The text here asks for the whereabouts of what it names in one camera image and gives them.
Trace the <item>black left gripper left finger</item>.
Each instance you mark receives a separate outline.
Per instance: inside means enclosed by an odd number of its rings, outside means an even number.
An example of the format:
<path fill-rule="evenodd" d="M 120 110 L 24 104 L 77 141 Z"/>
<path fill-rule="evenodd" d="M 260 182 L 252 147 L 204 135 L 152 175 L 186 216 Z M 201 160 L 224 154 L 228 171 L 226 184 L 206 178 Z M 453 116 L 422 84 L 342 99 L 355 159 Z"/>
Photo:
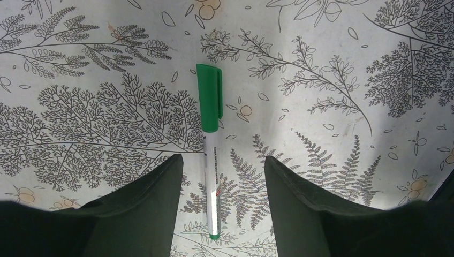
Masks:
<path fill-rule="evenodd" d="M 1 256 L 169 256 L 183 157 L 80 208 L 1 202 Z"/>

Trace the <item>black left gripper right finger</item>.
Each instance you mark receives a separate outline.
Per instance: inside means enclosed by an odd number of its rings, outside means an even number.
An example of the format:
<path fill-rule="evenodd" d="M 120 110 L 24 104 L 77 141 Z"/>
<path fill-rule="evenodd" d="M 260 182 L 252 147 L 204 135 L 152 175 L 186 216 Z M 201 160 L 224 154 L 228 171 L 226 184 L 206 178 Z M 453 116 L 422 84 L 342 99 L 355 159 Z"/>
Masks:
<path fill-rule="evenodd" d="M 279 256 L 453 256 L 453 202 L 389 210 L 343 199 L 268 156 L 266 189 Z"/>

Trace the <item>white whiteboard marker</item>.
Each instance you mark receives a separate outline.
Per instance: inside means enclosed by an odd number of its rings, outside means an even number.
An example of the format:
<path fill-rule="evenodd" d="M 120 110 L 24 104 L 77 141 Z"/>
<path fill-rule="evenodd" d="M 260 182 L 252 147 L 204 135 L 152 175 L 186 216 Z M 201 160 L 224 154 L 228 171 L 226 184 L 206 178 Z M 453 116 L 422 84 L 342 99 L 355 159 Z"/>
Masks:
<path fill-rule="evenodd" d="M 221 234 L 220 184 L 218 181 L 217 132 L 203 133 L 206 182 L 207 224 L 209 237 L 218 240 Z"/>

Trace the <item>green marker cap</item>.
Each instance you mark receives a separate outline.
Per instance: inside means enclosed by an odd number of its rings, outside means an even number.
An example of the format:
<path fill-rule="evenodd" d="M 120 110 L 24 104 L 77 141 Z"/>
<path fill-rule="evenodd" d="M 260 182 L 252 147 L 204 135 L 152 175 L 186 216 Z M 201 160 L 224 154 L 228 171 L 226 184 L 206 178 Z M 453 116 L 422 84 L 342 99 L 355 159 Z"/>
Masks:
<path fill-rule="evenodd" d="M 222 70 L 206 64 L 197 64 L 196 74 L 202 130 L 213 133 L 218 130 L 219 120 L 223 117 Z"/>

